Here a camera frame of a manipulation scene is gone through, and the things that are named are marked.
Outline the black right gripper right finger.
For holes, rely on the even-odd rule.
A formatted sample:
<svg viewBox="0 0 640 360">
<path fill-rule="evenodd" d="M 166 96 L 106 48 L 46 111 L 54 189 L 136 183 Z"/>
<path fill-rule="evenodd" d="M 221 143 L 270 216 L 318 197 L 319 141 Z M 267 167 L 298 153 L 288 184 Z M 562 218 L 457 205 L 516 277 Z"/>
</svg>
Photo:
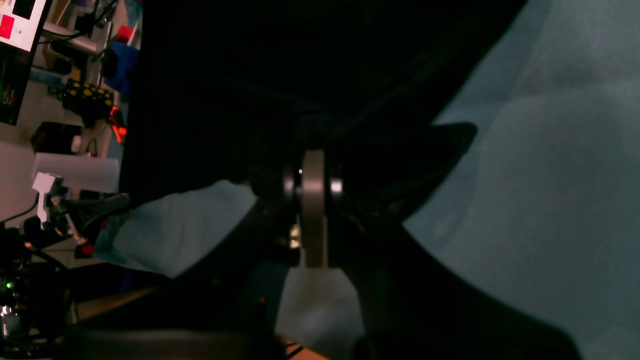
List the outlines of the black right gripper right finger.
<svg viewBox="0 0 640 360">
<path fill-rule="evenodd" d="M 327 167 L 330 253 L 358 294 L 354 360 L 580 360 L 563 330 L 469 284 L 430 255 L 342 164 Z"/>
</svg>

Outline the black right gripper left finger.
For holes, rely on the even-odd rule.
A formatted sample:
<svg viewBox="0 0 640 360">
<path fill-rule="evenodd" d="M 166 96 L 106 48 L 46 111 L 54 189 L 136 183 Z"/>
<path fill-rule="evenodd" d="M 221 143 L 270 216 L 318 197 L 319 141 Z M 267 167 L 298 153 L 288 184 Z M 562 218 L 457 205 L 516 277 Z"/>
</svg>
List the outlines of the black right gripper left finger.
<svg viewBox="0 0 640 360">
<path fill-rule="evenodd" d="M 270 301 L 247 283 L 263 261 L 329 264 L 329 169 L 307 150 L 287 170 L 279 198 L 260 199 L 201 262 L 157 291 L 74 328 L 67 360 L 285 360 L 267 315 Z"/>
</svg>

